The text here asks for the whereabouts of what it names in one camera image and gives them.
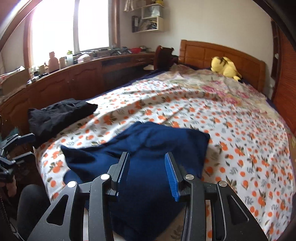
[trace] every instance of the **black pants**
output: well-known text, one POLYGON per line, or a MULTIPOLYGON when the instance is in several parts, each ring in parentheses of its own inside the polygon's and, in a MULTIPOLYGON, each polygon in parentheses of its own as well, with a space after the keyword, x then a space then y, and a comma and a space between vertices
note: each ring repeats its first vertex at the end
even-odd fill
POLYGON ((25 241, 49 206, 44 188, 31 184, 23 189, 17 210, 17 229, 25 241))

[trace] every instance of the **human hand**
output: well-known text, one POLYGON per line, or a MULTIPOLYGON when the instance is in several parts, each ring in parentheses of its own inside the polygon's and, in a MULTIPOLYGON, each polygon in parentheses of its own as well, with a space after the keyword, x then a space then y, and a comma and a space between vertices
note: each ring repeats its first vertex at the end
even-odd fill
POLYGON ((17 194, 17 185, 15 181, 15 176, 13 176, 13 181, 11 183, 0 183, 0 187, 7 188, 7 194, 9 197, 13 197, 17 194))

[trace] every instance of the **wooden headboard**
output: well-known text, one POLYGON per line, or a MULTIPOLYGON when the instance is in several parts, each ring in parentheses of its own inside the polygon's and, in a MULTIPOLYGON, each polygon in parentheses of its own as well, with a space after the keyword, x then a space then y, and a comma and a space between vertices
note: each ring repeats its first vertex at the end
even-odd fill
POLYGON ((211 67, 212 58, 228 57, 238 72, 255 89, 262 92, 265 82, 265 62, 244 52, 222 45, 181 40, 179 64, 188 64, 201 69, 211 67))

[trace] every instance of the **bottle with green cap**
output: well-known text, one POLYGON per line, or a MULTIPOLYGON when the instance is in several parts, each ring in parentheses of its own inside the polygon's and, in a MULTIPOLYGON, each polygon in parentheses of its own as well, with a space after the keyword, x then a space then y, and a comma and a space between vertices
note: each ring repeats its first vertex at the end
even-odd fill
POLYGON ((74 64, 74 62, 73 62, 73 52, 71 50, 69 50, 67 52, 67 66, 71 66, 73 64, 74 64))

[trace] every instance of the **bed sheet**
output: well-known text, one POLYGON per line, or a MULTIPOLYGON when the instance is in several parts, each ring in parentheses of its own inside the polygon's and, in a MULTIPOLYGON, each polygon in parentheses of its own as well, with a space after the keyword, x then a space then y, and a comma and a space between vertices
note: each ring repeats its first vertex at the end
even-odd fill
MULTIPOLYGON (((269 240, 287 227, 294 194, 289 145, 281 117, 252 86, 174 65, 170 71, 122 87, 89 103, 93 115, 63 130, 35 150, 36 164, 50 200, 64 187, 69 169, 60 146, 82 148, 105 143, 136 121, 209 133, 202 180, 225 180, 256 218, 269 240)), ((207 238, 211 240, 207 204, 207 238)), ((178 240, 184 212, 158 238, 178 240)))

